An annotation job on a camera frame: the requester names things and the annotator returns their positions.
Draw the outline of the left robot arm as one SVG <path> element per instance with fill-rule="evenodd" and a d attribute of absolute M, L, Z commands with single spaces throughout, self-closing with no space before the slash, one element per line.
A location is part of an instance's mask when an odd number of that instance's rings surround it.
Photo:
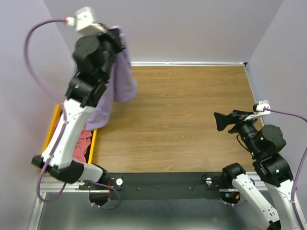
<path fill-rule="evenodd" d="M 51 141 L 32 164 L 65 183 L 106 183 L 107 171 L 95 164 L 73 159 L 81 131 L 106 91 L 116 54 L 124 49 L 118 28 L 81 37 L 72 57 L 77 71 L 69 82 L 61 117 Z"/>

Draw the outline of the purple t shirt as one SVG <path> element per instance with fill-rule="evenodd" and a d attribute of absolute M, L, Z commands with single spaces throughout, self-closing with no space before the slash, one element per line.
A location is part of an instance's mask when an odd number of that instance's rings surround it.
<path fill-rule="evenodd" d="M 115 25 L 112 28 L 119 29 L 120 40 L 124 49 L 116 54 L 106 91 L 86 122 L 86 129 L 90 131 L 102 128 L 108 123 L 113 102 L 129 103 L 138 92 L 137 80 L 132 75 L 130 52 L 125 34 L 120 25 Z"/>

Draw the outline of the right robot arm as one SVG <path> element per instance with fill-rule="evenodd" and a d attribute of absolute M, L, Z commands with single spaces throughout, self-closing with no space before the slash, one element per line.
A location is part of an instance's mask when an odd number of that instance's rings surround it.
<path fill-rule="evenodd" d="M 257 130 L 254 126 L 258 117 L 268 115 L 268 111 L 245 112 L 234 110 L 228 115 L 214 113 L 218 131 L 228 125 L 233 127 L 230 134 L 238 134 L 254 160 L 253 166 L 260 180 L 264 182 L 273 199 L 271 204 L 250 180 L 246 171 L 238 163 L 224 167 L 223 180 L 232 185 L 262 217 L 268 230 L 300 230 L 293 205 L 296 204 L 294 177 L 288 162 L 280 154 L 286 146 L 281 129 L 265 125 Z"/>

